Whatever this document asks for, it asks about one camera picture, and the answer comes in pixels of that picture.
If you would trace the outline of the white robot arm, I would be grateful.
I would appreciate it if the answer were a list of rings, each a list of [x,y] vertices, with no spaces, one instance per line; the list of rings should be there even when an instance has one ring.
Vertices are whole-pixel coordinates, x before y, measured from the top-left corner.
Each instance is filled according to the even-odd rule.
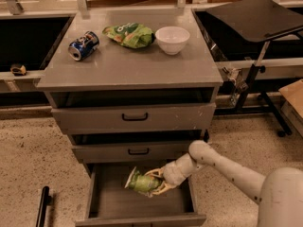
[[[257,227],[303,227],[303,171],[281,167],[264,176],[219,154],[202,140],[192,142],[188,152],[148,173],[163,180],[160,195],[186,178],[211,166],[258,205]]]

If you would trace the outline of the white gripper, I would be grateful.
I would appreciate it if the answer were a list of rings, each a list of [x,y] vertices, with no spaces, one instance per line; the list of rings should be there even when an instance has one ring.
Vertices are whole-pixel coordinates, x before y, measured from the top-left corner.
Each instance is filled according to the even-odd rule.
[[[145,176],[164,178],[165,180],[157,187],[152,188],[147,196],[152,198],[170,191],[201,168],[202,166],[187,153],[177,160],[167,163],[163,168],[156,168],[146,172]]]

